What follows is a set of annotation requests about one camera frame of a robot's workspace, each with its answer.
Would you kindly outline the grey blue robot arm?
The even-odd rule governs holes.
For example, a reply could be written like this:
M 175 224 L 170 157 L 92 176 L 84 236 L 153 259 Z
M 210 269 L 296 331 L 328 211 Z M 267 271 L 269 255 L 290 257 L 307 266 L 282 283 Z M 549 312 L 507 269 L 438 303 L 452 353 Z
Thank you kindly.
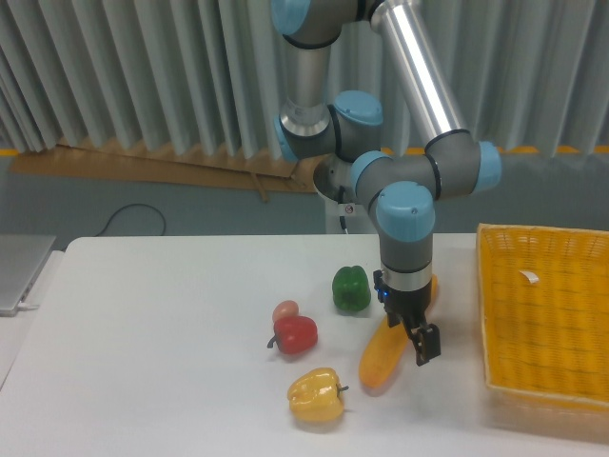
M 283 157 L 331 155 L 337 201 L 361 206 L 378 233 L 374 287 L 390 326 L 401 326 L 424 365 L 439 356 L 431 301 L 438 200 L 495 187 L 501 158 L 474 140 L 447 85 L 416 1 L 274 1 L 272 22 L 287 44 L 287 96 L 274 125 Z M 418 157 L 382 152 L 383 108 L 372 94 L 326 91 L 332 45 L 346 25 L 367 22 L 383 40 L 423 141 Z

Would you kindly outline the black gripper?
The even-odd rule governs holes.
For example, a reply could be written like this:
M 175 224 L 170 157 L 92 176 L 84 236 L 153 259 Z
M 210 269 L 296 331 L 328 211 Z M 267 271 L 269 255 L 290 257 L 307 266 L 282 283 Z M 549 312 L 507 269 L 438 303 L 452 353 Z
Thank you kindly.
M 427 323 L 425 312 L 432 301 L 434 276 L 428 283 L 415 290 L 399 290 L 386 282 L 382 270 L 373 273 L 374 288 L 378 299 L 383 304 L 390 328 L 403 324 L 408 339 L 415 349 L 415 360 L 418 367 L 441 355 L 440 329 Z

